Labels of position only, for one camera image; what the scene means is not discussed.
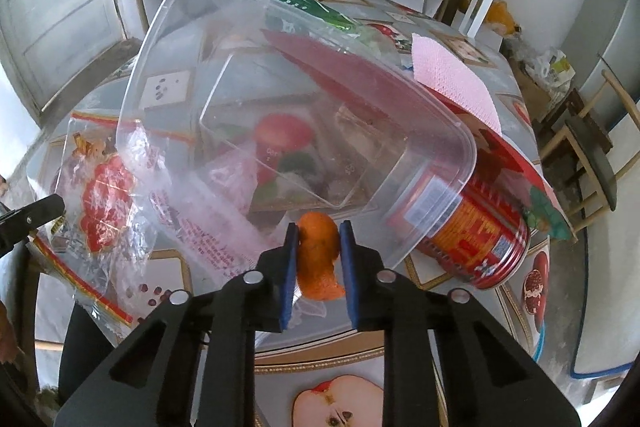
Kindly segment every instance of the clear plastic bag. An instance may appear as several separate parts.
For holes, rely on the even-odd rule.
[[[48,247],[74,286],[126,309],[156,241],[142,213],[145,198],[114,147],[118,118],[73,112],[53,192],[65,216],[47,227]]]
[[[145,161],[147,149],[140,148],[148,143],[145,131],[138,129],[129,138],[129,158]],[[257,187],[255,149],[249,140],[173,179],[164,170],[164,158],[157,156],[155,168],[143,175],[154,187],[149,195],[152,218],[209,274],[211,289],[254,267],[263,251],[284,240],[277,227],[265,236],[246,219]]]

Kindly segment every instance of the plastic container lid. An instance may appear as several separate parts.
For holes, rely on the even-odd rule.
[[[168,206],[204,181],[265,245],[278,223],[318,210],[350,219],[389,267],[437,226],[476,162],[471,133],[427,90],[277,0],[164,0],[116,142],[141,190]]]

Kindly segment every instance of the tin can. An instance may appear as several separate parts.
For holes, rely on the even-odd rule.
[[[417,250],[478,289],[504,283],[527,253],[530,233],[519,209],[472,176]]]

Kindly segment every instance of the white door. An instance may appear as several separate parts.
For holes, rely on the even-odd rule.
[[[0,32],[5,70],[32,113],[124,38],[114,0],[0,0]]]

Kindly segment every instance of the orange toy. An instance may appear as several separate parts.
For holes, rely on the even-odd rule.
[[[298,229],[296,265],[302,295],[316,301],[344,297],[344,288],[334,274],[334,262],[340,253],[340,234],[334,221],[326,214],[307,212],[300,218]]]

